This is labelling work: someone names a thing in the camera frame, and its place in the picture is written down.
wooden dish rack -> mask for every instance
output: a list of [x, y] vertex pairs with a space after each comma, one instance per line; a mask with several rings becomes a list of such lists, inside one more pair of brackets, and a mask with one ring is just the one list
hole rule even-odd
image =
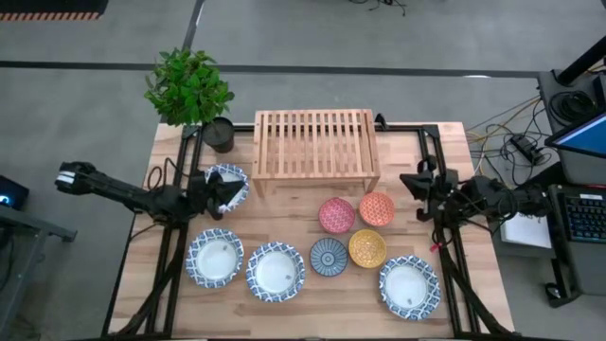
[[258, 196], [267, 181], [379, 178], [379, 156], [368, 109], [257, 111], [253, 174]]

black plant pot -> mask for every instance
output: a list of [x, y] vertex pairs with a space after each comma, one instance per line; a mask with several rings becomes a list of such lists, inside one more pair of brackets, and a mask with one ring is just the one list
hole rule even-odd
[[202, 127], [202, 140], [217, 153], [229, 153], [234, 148], [234, 124], [225, 117], [215, 117], [213, 123]]

concrete floor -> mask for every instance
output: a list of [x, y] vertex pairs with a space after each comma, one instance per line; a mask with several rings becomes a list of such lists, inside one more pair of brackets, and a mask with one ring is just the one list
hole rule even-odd
[[[112, 0], [95, 23], [0, 23], [0, 60], [149, 63], [181, 45], [193, 3]], [[368, 12], [372, 5], [207, 0], [192, 48], [223, 64], [546, 70], [570, 63], [606, 32], [598, 0], [411, 0], [405, 18], [398, 8]], [[0, 142], [13, 146], [0, 149], [0, 171], [32, 189], [29, 213], [79, 231], [73, 244], [49, 243], [21, 311], [45, 339], [101, 331], [133, 215], [95, 196], [61, 194], [52, 183], [66, 160], [142, 182], [158, 122], [142, 97], [144, 74], [0, 68]], [[533, 80], [223, 76], [236, 93], [236, 122], [252, 121], [257, 109], [367, 107], [391, 121], [470, 127], [537, 94]], [[522, 131], [527, 122], [510, 127]], [[549, 132], [544, 117], [539, 122]], [[507, 167], [497, 164], [510, 181]], [[547, 306], [540, 286], [551, 280], [547, 260], [499, 257], [499, 264], [518, 332], [575, 340], [606, 333], [604, 297]]]

pink bowl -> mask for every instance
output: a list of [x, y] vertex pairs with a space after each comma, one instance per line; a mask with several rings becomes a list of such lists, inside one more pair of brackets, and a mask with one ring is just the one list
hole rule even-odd
[[341, 198], [329, 199], [318, 212], [320, 225], [329, 233], [348, 232], [356, 221], [356, 211]]

red bowl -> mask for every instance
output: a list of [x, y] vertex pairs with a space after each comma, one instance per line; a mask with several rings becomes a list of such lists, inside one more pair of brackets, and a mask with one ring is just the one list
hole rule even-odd
[[394, 219], [394, 202], [383, 193], [370, 192], [360, 202], [360, 216], [369, 225], [380, 227]]
[[341, 198], [329, 199], [318, 212], [320, 225], [329, 233], [348, 232], [356, 221], [356, 211]]

